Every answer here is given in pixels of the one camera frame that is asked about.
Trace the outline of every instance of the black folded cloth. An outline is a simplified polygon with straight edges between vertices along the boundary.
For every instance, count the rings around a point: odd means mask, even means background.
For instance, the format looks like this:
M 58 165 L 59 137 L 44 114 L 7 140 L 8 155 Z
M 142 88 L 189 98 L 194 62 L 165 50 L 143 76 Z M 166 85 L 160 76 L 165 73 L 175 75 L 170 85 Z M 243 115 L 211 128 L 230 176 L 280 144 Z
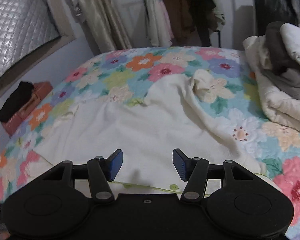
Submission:
M 33 84 L 21 81 L 18 88 L 9 96 L 0 110 L 0 122 L 6 123 L 31 98 Z
M 273 68 L 262 72 L 281 91 L 300 100 L 300 65 L 287 53 L 280 33 L 283 24 L 272 22 L 267 26 L 266 45 Z

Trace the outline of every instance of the folded blanket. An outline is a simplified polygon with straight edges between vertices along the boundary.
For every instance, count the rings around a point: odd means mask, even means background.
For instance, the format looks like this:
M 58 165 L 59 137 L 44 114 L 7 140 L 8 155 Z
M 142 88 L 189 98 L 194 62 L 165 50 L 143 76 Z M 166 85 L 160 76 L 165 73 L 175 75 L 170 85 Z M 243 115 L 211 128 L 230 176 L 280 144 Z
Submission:
M 264 70 L 262 74 L 281 91 L 300 100 L 300 64 L 287 53 L 280 33 L 283 24 L 285 23 L 273 22 L 266 29 L 265 49 L 269 50 L 269 54 L 260 51 L 260 55 L 270 58 L 271 63 L 266 62 L 266 65 L 271 66 L 271 70 Z
M 289 56 L 300 64 L 300 28 L 286 23 L 280 33 Z
M 163 189 L 177 184 L 183 190 L 186 184 L 172 163 L 175 148 L 210 163 L 231 159 L 253 173 L 264 173 L 264 163 L 250 156 L 200 107 L 193 90 L 204 97 L 211 79 L 205 70 L 197 70 L 191 79 L 184 74 L 163 77 L 148 90 L 143 105 L 134 107 L 103 102 L 102 97 L 79 103 L 34 151 L 56 165 L 63 160 L 83 164 L 122 149 L 123 165 L 116 181 Z M 208 184 L 207 193 L 219 187 L 220 180 Z
M 247 61 L 256 74 L 262 110 L 271 121 L 300 131 L 300 101 L 280 91 L 261 73 L 260 42 L 264 42 L 264 37 L 249 37 L 243 46 Z

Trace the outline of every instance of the floral bed sheet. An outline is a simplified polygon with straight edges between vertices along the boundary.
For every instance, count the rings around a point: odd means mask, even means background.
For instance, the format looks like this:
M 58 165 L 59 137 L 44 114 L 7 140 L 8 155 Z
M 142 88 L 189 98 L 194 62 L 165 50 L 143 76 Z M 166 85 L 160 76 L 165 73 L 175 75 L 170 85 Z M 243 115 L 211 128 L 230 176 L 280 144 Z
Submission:
M 268 177 L 294 205 L 295 216 L 287 236 L 300 240 L 300 133 L 264 116 L 244 52 L 230 49 L 130 49 L 101 54 L 84 63 L 42 101 L 0 154 L 0 202 L 26 184 L 29 163 L 40 159 L 32 149 L 71 105 L 102 98 L 133 107 L 143 102 L 153 82 L 163 76 L 184 73 L 190 77 L 199 68 L 214 76 L 200 105 L 249 154 L 267 165 Z M 177 192 L 177 184 L 164 190 Z

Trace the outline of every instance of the beige curtain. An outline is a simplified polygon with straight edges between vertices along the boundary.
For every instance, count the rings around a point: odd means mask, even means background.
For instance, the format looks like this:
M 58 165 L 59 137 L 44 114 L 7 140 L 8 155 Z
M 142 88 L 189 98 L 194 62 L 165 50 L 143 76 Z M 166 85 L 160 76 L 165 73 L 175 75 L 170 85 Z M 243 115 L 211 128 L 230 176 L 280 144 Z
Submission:
M 113 0 L 79 0 L 79 5 L 101 52 L 131 49 Z

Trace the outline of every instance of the bed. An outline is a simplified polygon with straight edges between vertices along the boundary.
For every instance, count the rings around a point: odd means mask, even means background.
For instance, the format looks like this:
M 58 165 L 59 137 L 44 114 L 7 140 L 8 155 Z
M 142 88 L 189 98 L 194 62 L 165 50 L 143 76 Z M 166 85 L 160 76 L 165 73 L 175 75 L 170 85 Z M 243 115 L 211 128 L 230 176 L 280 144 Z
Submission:
M 210 96 L 200 102 L 201 107 L 221 119 L 233 139 L 266 164 L 267 176 L 294 205 L 295 216 L 287 236 L 300 240 L 300 133 L 264 116 L 255 76 L 244 52 L 230 49 L 140 48 L 101 54 L 84 63 L 42 101 L 0 154 L 0 202 L 28 182 L 29 164 L 40 162 L 32 149 L 75 102 L 104 97 L 133 107 L 142 104 L 147 90 L 163 76 L 183 73 L 191 77 L 199 68 L 215 78 Z M 154 189 L 180 193 L 178 182 Z M 117 184 L 122 189 L 138 187 Z

